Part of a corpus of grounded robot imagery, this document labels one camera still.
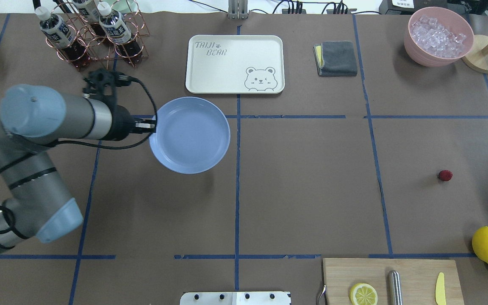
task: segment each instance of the gray cloth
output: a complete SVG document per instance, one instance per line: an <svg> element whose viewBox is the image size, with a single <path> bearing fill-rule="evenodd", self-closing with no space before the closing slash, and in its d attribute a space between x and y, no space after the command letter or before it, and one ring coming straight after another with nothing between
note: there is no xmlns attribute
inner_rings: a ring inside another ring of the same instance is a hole
<svg viewBox="0 0 488 305"><path fill-rule="evenodd" d="M323 66L320 66L315 44L313 51L316 55L317 73L320 77L355 76L357 75L357 61L351 41L325 41L321 44Z"/></svg>

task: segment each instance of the bear drawing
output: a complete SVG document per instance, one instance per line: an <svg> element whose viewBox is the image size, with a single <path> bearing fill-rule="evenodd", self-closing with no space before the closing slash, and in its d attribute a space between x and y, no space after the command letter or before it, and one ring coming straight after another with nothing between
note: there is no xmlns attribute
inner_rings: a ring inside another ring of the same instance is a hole
<svg viewBox="0 0 488 305"><path fill-rule="evenodd" d="M246 69L248 77L244 82L246 88L250 91L274 91L277 86L277 81L275 79L275 69L273 67L268 67L264 70L255 69L250 67Z"/></svg>

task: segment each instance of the small red object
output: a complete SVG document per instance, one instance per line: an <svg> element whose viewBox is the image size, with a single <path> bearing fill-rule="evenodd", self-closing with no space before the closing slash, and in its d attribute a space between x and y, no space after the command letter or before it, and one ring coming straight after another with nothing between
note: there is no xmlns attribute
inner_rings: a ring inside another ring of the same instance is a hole
<svg viewBox="0 0 488 305"><path fill-rule="evenodd" d="M441 180L441 181L449 181L451 180L451 178L453 178L453 173L450 172L449 170L442 170L439 174L438 174L438 178Z"/></svg>

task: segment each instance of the round plate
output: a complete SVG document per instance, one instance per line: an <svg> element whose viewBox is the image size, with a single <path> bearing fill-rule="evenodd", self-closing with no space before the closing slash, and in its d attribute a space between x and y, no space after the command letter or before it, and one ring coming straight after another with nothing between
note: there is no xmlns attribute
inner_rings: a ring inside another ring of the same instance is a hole
<svg viewBox="0 0 488 305"><path fill-rule="evenodd" d="M229 148L227 118L205 99L171 100L157 116L161 122L150 137L150 147L157 160L174 172L197 174L209 170Z"/></svg>

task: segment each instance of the brown table surface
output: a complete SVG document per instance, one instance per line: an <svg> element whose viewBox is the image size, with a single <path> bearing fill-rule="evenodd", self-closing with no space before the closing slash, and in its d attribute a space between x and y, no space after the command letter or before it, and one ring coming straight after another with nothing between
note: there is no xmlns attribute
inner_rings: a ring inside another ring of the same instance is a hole
<svg viewBox="0 0 488 305"><path fill-rule="evenodd" d="M144 81L158 106L192 95L196 34L279 36L285 89L200 95L231 128L227 154L201 174L171 172L148 144L52 149L85 222L4 253L0 305L177 305L186 291L234 290L290 291L293 305L309 305L324 257L455 259L465 303L488 304L488 267L470 245L488 225L488 76L461 61L414 63L402 44L408 16L144 17L150 57L116 69ZM488 17L469 19L488 35ZM81 94L98 66L79 73L43 40L34 15L0 15L0 99L17 83ZM318 77L312 46L332 40L354 43L357 77ZM132 114L153 113L140 87L118 93ZM452 181L438 181L442 169ZM9 196L0 178L0 202Z"/></svg>

